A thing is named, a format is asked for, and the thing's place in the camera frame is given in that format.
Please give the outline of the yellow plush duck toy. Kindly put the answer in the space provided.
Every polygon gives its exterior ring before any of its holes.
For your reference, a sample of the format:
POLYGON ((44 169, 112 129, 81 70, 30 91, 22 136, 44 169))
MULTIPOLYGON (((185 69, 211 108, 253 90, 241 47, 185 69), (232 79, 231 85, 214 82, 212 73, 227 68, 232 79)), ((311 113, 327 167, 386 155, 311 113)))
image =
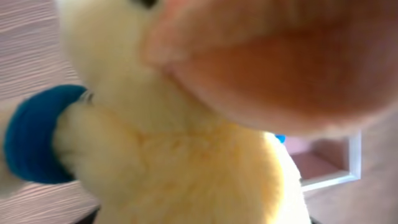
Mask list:
POLYGON ((278 134, 397 107, 396 1, 57 1, 81 85, 1 111, 1 196, 74 180, 96 223, 310 223, 278 134))

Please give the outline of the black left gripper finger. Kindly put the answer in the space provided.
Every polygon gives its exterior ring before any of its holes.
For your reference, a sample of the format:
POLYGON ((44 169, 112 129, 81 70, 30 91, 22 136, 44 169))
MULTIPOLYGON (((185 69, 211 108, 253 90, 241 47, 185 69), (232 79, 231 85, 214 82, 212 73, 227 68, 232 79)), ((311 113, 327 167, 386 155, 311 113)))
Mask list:
POLYGON ((79 219, 77 222, 74 224, 94 224, 95 218, 99 212, 100 208, 97 207, 95 210, 93 210, 91 213, 87 214, 85 217, 79 219))

